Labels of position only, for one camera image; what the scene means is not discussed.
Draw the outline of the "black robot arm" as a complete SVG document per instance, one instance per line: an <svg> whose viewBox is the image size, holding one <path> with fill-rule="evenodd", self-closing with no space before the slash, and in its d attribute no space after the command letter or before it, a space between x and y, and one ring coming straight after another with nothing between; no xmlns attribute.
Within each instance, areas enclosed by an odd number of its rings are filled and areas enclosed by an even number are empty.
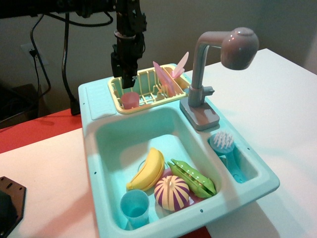
<svg viewBox="0 0 317 238"><path fill-rule="evenodd" d="M145 51L144 32L146 15L141 12L138 0L2 0L0 17L35 17L39 14L75 12L83 18L94 13L116 13L116 44L111 53L114 77L121 77L123 89L132 88L136 82L138 59Z"/></svg>

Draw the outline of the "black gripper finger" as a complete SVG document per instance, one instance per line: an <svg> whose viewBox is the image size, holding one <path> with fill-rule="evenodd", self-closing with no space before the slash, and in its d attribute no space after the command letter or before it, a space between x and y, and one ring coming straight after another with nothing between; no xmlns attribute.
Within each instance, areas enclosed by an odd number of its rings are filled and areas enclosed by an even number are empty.
<svg viewBox="0 0 317 238"><path fill-rule="evenodd" d="M122 76L122 67L120 58L116 53L111 53L111 69L112 74L114 77L121 77Z"/></svg>
<svg viewBox="0 0 317 238"><path fill-rule="evenodd" d="M123 64L122 66L122 89L127 89L134 87L136 77L137 77L137 70L138 64Z"/></svg>

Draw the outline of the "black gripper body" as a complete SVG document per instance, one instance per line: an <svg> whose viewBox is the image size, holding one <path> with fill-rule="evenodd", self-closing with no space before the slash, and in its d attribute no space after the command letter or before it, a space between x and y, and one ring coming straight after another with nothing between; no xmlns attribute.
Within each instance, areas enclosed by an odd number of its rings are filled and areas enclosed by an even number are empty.
<svg viewBox="0 0 317 238"><path fill-rule="evenodd" d="M113 52L118 55L123 64L134 64L143 56L145 51L145 40L143 33L137 33L134 36L122 35L119 31L115 31L116 44L112 45Z"/></svg>

